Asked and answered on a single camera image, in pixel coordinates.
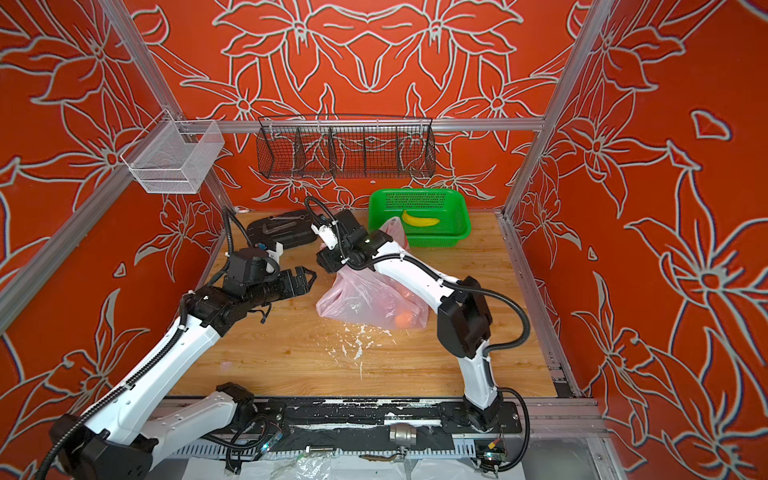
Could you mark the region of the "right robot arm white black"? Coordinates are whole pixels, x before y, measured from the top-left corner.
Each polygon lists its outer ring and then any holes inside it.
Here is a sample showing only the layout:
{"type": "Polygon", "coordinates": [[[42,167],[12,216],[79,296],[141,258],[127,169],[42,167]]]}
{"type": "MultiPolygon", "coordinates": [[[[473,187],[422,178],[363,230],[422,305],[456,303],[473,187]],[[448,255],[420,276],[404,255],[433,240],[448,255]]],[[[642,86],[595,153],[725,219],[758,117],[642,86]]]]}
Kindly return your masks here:
{"type": "Polygon", "coordinates": [[[458,360],[468,423],[480,432],[494,429],[503,394],[493,377],[490,353],[517,348],[528,340],[531,324],[524,309],[509,297],[481,287],[472,277],[460,280],[428,266],[380,230],[369,233],[361,228],[343,235],[335,228],[321,226],[314,231],[325,243],[317,262],[327,272],[336,273],[344,266],[375,271],[402,284],[436,313],[437,338],[458,360]],[[490,342],[493,319],[489,298],[517,314],[522,331],[516,339],[490,342]]]}

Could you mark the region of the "pink plastic bag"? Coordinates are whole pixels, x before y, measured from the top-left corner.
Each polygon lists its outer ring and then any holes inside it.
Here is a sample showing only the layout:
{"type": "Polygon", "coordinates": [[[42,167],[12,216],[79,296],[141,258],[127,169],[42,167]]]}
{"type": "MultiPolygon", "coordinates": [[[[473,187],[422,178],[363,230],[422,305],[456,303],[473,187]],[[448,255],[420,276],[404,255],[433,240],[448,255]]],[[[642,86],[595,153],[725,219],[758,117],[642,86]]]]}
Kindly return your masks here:
{"type": "Polygon", "coordinates": [[[341,322],[397,329],[395,316],[403,311],[420,315],[427,324],[428,305],[401,283],[370,268],[344,266],[334,273],[332,287],[316,303],[317,313],[341,322]]]}

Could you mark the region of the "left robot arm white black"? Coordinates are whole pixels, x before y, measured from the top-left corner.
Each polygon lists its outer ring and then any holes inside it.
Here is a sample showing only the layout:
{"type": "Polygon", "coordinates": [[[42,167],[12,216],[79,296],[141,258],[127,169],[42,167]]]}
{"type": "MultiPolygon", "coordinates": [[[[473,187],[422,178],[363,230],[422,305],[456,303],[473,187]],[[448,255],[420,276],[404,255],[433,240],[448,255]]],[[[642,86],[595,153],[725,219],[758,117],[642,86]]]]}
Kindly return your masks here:
{"type": "Polygon", "coordinates": [[[60,463],[74,479],[143,479],[185,445],[224,428],[263,419],[254,396],[232,382],[158,419],[151,415],[185,372],[250,313],[267,317],[278,302],[303,296],[317,278],[304,267],[245,284],[226,278],[184,295],[179,315],[156,346],[115,387],[79,415],[65,414],[35,476],[60,463]]]}

